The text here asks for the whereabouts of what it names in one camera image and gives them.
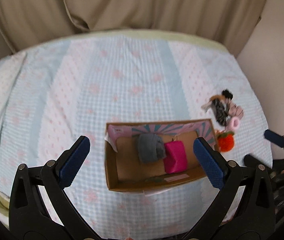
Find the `pink fluffy scrunchie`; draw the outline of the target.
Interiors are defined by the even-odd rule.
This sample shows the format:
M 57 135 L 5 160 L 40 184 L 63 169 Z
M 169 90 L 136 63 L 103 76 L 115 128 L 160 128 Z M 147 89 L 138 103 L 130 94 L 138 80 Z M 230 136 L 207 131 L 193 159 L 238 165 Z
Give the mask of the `pink fluffy scrunchie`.
M 240 123 L 241 120 L 237 116 L 233 116 L 226 122 L 225 130 L 228 132 L 235 132 L 239 129 Z

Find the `magenta pouch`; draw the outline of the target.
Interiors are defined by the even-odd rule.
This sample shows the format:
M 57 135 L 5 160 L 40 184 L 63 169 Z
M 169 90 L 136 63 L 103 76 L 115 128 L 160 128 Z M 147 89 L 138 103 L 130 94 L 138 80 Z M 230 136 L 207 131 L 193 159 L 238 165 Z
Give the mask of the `magenta pouch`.
M 188 169 L 188 160 L 182 141 L 166 142 L 164 148 L 166 154 L 163 159 L 165 173 L 181 173 Z

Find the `dusty pink socks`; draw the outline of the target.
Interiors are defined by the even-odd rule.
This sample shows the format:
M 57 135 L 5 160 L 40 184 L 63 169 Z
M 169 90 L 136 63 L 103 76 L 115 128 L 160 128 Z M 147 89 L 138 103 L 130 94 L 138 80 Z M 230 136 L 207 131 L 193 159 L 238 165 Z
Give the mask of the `dusty pink socks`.
M 226 107 L 227 107 L 227 114 L 231 117 L 237 117 L 240 120 L 244 116 L 244 111 L 241 106 L 235 104 L 231 99 L 225 100 Z

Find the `black patterned scrunchie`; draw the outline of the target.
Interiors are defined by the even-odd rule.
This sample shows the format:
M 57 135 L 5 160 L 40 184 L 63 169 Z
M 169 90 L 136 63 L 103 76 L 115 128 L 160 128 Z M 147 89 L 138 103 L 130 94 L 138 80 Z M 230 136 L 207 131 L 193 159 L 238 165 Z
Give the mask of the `black patterned scrunchie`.
M 226 126 L 226 122 L 229 119 L 229 116 L 227 114 L 227 107 L 226 103 L 224 100 L 213 100 L 213 111 L 214 111 L 214 116 L 216 118 L 216 121 L 221 125 L 221 126 Z

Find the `grey sock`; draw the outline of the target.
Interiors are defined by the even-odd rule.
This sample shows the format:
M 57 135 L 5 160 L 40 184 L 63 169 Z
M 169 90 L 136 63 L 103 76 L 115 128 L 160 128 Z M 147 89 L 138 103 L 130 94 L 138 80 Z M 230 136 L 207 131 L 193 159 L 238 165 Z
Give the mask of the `grey sock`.
M 140 134 L 137 139 L 139 160 L 144 163 L 153 163 L 166 157 L 162 137 L 153 133 Z

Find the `black cloth piece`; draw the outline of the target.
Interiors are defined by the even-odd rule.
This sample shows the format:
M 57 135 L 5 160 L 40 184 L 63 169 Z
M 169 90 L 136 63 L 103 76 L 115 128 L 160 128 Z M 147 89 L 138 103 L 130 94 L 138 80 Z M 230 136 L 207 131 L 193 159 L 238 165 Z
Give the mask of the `black cloth piece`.
M 228 90 L 228 89 L 225 89 L 222 91 L 222 98 L 224 100 L 232 100 L 233 99 L 233 94 Z

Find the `cardboard box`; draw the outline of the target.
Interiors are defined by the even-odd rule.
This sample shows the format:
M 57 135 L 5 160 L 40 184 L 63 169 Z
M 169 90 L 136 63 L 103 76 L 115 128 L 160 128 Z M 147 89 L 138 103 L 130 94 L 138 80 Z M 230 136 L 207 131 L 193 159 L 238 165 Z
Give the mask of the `cardboard box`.
M 142 192 L 186 184 L 206 176 L 193 145 L 202 137 L 218 142 L 210 119 L 109 122 L 105 130 L 105 173 L 109 190 Z

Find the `beige curtain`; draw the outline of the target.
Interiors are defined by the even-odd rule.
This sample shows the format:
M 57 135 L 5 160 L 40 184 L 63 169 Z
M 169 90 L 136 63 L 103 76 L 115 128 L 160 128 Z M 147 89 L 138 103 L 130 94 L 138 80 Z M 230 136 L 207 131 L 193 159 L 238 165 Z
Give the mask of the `beige curtain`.
M 234 55 L 266 0 L 0 0 L 0 33 L 14 52 L 79 33 L 157 29 L 217 41 Z

